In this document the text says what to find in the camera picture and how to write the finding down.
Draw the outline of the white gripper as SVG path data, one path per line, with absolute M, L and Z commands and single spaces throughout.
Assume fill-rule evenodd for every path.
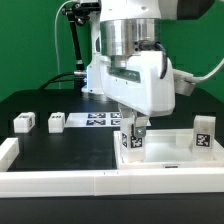
M 100 58 L 100 75 L 104 94 L 119 105 L 121 126 L 133 123 L 134 136 L 146 136 L 149 117 L 165 116 L 175 107 L 173 69 L 170 60 L 164 78 L 161 78 L 163 59 L 161 51 L 142 51 L 127 60 L 125 69 L 111 66 L 107 56 Z M 146 116 L 134 118 L 133 110 Z

